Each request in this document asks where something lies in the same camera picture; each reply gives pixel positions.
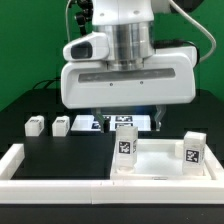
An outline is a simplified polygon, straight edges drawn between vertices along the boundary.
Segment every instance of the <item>green wall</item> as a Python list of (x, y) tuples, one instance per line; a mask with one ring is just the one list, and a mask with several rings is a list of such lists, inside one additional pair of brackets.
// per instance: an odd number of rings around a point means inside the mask
[[(59, 76), (65, 63), (67, 42), (64, 10), (66, 0), (0, 1), (0, 110), (38, 81)], [(218, 49), (195, 69), (197, 87), (224, 100), (223, 0), (205, 0), (192, 16), (215, 36)], [(70, 13), (72, 37), (78, 30)], [(156, 15), (156, 39), (184, 38), (205, 53), (210, 43), (179, 15)]]

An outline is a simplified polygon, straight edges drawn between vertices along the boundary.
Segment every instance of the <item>black table surface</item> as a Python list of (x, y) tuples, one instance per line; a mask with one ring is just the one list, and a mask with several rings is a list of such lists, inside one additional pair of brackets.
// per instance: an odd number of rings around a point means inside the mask
[[(104, 114), (152, 115), (155, 107), (103, 109)], [(91, 114), (68, 110), (59, 90), (31, 90), (0, 112), (0, 158), (14, 143), (23, 143), (25, 160), (13, 179), (109, 179), (115, 133), (69, 132), (52, 137), (57, 116)], [(45, 117), (39, 137), (25, 137), (31, 116)], [(160, 132), (139, 138), (183, 139), (187, 131), (207, 134), (207, 144), (224, 164), (224, 103), (198, 90), (190, 104), (168, 105)], [(0, 205), (0, 223), (223, 223), (223, 205)]]

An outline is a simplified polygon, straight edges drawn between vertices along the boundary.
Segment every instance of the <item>white block with tag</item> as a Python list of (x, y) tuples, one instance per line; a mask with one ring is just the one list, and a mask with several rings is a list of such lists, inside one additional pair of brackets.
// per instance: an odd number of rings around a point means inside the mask
[(31, 117), (25, 124), (25, 133), (27, 137), (37, 137), (44, 130), (44, 117)]
[(134, 172), (137, 162), (137, 127), (118, 127), (116, 130), (116, 156), (117, 172)]
[(183, 174), (203, 176), (206, 134), (187, 132), (184, 137)]
[(54, 137), (65, 137), (70, 128), (70, 118), (67, 116), (57, 117), (52, 124)]

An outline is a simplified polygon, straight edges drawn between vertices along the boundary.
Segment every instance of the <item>white tray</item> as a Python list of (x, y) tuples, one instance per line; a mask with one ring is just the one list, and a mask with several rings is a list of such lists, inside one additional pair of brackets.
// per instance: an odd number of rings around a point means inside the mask
[(205, 164), (203, 176), (182, 173), (183, 159), (175, 156), (175, 142), (166, 140), (138, 140), (137, 163), (134, 173), (116, 171), (115, 154), (111, 168), (112, 180), (211, 180)]
[[(175, 142), (175, 140), (139, 141), (147, 149), (150, 145), (154, 151), (161, 145), (166, 149), (173, 147)], [(145, 180), (144, 175), (148, 174), (143, 174), (143, 180), (134, 180), (133, 177), (131, 180), (123, 178), (98, 181), (11, 180), (23, 159), (23, 144), (16, 144), (0, 160), (0, 204), (224, 204), (224, 170), (207, 146), (205, 164), (211, 177), (209, 180), (159, 178)], [(172, 168), (169, 175), (165, 176), (177, 178), (177, 173), (173, 175), (173, 171)]]

